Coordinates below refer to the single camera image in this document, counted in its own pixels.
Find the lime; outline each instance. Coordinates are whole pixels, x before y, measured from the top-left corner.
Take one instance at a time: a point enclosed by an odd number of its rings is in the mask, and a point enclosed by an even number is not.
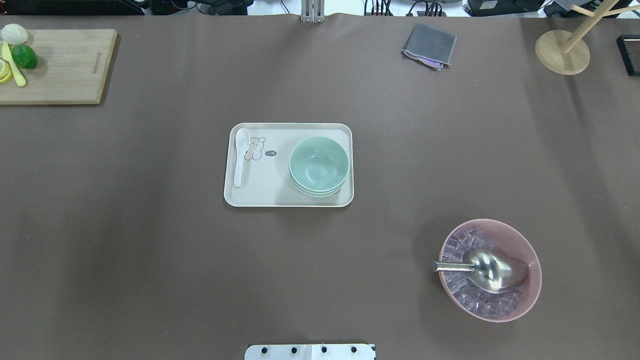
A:
[[[16,65],[23,69],[33,69],[38,65],[36,53],[28,45],[16,45],[11,50]]]

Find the lemon slice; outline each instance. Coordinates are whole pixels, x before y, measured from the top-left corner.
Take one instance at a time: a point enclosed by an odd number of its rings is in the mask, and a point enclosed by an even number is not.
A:
[[[0,59],[0,79],[5,77],[9,73],[9,69],[11,69],[9,63],[4,61],[3,59]]]
[[[0,78],[0,84],[11,80],[12,77],[13,77],[13,71],[11,71],[11,68],[9,68],[9,71],[6,73],[6,75]]]

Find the pink bowl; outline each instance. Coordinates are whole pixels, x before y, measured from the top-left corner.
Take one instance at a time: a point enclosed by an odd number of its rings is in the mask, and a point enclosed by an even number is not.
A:
[[[478,316],[472,313],[464,306],[462,306],[458,302],[458,300],[456,300],[456,298],[447,287],[444,275],[441,272],[439,273],[439,275],[442,286],[447,292],[447,295],[451,298],[451,300],[453,300],[453,302],[458,305],[458,307],[460,307],[460,309],[475,316],[476,318],[488,322],[509,322],[512,320],[516,320],[517,318],[520,318],[522,315],[531,310],[533,305],[536,303],[538,296],[540,295],[540,290],[542,289],[542,269],[540,268],[538,255],[536,255],[535,250],[533,250],[531,244],[527,241],[527,239],[525,239],[522,234],[520,234],[516,229],[513,229],[511,226],[505,224],[504,222],[499,222],[491,219],[475,219],[469,220],[468,222],[459,225],[457,228],[451,231],[449,236],[447,236],[447,238],[445,239],[444,244],[442,245],[442,249],[440,250],[440,256],[438,257],[438,259],[442,261],[442,252],[444,251],[444,245],[447,243],[447,239],[449,239],[456,230],[468,230],[473,227],[476,227],[487,234],[491,238],[499,252],[511,256],[512,258],[520,259],[527,265],[529,265],[529,277],[523,284],[523,291],[522,294],[520,294],[520,305],[509,315],[503,315],[497,318],[483,318],[482,316]]]

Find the scoop handle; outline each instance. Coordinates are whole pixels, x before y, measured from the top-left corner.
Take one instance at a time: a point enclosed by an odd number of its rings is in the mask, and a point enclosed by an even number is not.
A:
[[[434,261],[431,263],[431,271],[462,271],[473,272],[474,266],[471,263],[448,263],[446,261]]]
[[[234,172],[234,186],[239,188],[242,185],[242,164],[244,154],[237,152],[236,155],[236,171]]]

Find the metal bracket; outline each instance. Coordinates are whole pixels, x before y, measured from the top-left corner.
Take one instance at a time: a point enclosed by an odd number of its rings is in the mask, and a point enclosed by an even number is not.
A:
[[[302,22],[324,22],[324,0],[302,0]]]
[[[251,345],[244,360],[376,360],[373,344]]]

